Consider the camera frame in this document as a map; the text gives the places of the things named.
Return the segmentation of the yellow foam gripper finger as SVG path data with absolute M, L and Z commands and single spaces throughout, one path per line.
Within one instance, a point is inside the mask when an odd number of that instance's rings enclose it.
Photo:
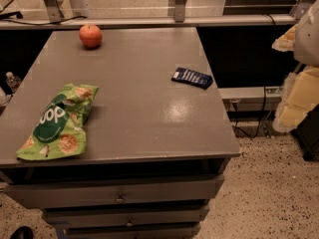
M 278 132 L 290 132 L 318 105 L 319 68 L 306 66 L 301 73 L 290 73 L 284 81 L 272 127 Z
M 271 48 L 279 52 L 293 51 L 296 28 L 297 25 L 292 26 L 282 36 L 273 42 Z

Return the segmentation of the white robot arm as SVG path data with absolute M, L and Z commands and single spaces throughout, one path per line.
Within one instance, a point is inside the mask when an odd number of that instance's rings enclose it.
M 319 105 L 319 0 L 307 10 L 297 24 L 276 39 L 272 48 L 293 53 L 305 66 L 302 72 L 289 73 L 284 80 L 273 128 L 279 132 L 296 129 Z

